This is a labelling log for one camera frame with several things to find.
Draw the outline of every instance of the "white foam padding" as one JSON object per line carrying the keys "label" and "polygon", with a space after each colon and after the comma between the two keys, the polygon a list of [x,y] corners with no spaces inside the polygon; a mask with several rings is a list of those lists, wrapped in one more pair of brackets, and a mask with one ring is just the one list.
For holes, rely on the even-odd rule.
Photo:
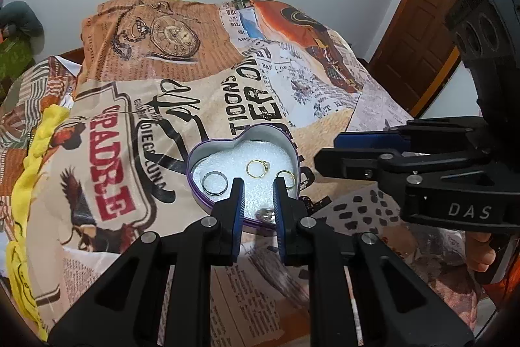
{"label": "white foam padding", "polygon": [[[269,171],[262,178],[253,178],[245,171],[245,166],[249,161],[258,159],[269,162]],[[281,147],[268,141],[246,140],[235,146],[231,150],[213,153],[199,161],[192,170],[193,181],[209,199],[214,202],[227,199],[231,193],[233,178],[240,177],[245,184],[245,211],[244,216],[256,219],[255,213],[259,209],[273,208],[272,204],[272,183],[279,171],[290,171],[296,178],[296,184],[292,177],[287,173],[282,173],[280,177],[285,179],[285,185],[294,187],[288,190],[290,197],[296,196],[297,178],[295,170],[291,164],[291,159],[287,152]],[[207,194],[202,188],[202,178],[211,171],[219,171],[228,179],[227,190],[218,196]],[[264,171],[264,166],[254,162],[249,166],[249,172],[253,175],[260,175]],[[222,191],[226,186],[224,179],[220,175],[210,175],[206,178],[204,186],[213,193]]]}

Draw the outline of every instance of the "watch face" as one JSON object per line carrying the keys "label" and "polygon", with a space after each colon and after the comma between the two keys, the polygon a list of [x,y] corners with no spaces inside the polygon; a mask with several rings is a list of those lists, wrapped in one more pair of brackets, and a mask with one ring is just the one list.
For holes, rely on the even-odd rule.
{"label": "watch face", "polygon": [[193,30],[169,15],[153,21],[151,39],[163,53],[174,57],[189,58],[200,46],[199,38]]}

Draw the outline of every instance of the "purple rim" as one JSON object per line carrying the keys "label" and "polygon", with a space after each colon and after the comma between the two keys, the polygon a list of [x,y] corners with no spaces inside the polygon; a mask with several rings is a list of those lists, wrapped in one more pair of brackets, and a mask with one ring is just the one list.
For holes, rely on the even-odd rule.
{"label": "purple rim", "polygon": [[[243,135],[245,133],[247,133],[249,130],[251,130],[253,127],[258,127],[259,125],[268,125],[272,128],[275,128],[277,129],[277,131],[280,131],[285,137],[287,137],[287,139],[291,142],[291,139],[287,136],[287,134],[285,134],[281,129],[279,129],[277,126],[273,125],[273,124],[267,124],[267,123],[262,123],[262,124],[254,124],[252,125],[251,127],[249,127],[247,130],[245,130],[241,135],[239,136],[236,136],[235,138],[233,139],[210,139],[210,140],[206,140],[206,141],[202,141],[200,142],[199,144],[197,144],[189,153],[188,155],[188,161],[187,163],[190,162],[190,158],[191,158],[191,152],[193,152],[196,148],[198,148],[200,145],[202,144],[205,144],[205,143],[210,143],[210,142],[213,142],[213,141],[232,141],[232,140],[237,140],[241,137],[243,137]],[[187,174],[186,174],[186,178],[188,179],[188,185],[190,186],[191,188],[191,192],[197,196],[197,198],[209,209],[213,209],[213,205],[215,204],[214,201],[212,200],[209,200],[205,195],[204,193],[202,193],[202,191],[199,190],[199,188],[197,187],[197,185],[195,184],[195,182],[193,181],[193,178],[191,176],[191,170],[188,169],[187,170]],[[300,196],[300,175],[301,175],[301,170],[300,170],[300,163],[298,162],[298,190],[296,192],[296,198],[298,198]],[[252,220],[251,218],[246,218],[244,217],[244,224],[247,225],[248,227],[252,227],[252,228],[268,228],[268,229],[275,229],[275,224],[268,224],[266,222],[261,222],[259,220]]]}

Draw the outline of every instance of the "gold ring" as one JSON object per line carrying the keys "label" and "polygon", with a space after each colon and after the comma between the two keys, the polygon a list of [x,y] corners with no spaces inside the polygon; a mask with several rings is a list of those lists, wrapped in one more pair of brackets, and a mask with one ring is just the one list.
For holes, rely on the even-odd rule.
{"label": "gold ring", "polygon": [[[264,172],[262,173],[262,175],[253,175],[249,172],[249,165],[251,165],[253,162],[261,163],[264,166]],[[252,161],[249,161],[248,164],[245,166],[245,171],[248,173],[250,177],[262,178],[264,175],[267,174],[267,171],[269,171],[269,162],[261,161],[260,159],[253,159]]]}
{"label": "gold ring", "polygon": [[293,179],[292,186],[290,186],[290,187],[286,186],[285,188],[287,188],[287,189],[293,188],[296,185],[296,177],[294,176],[294,174],[291,171],[282,170],[282,171],[280,171],[279,173],[276,174],[276,178],[278,178],[280,176],[280,174],[283,174],[283,173],[289,174],[291,176],[291,178]]}

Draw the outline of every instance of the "door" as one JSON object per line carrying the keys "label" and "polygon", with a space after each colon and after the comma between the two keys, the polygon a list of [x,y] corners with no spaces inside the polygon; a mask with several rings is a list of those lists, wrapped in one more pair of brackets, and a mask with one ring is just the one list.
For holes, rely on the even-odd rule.
{"label": "door", "polygon": [[444,17],[455,0],[402,0],[374,59],[373,77],[410,111],[452,54]]}

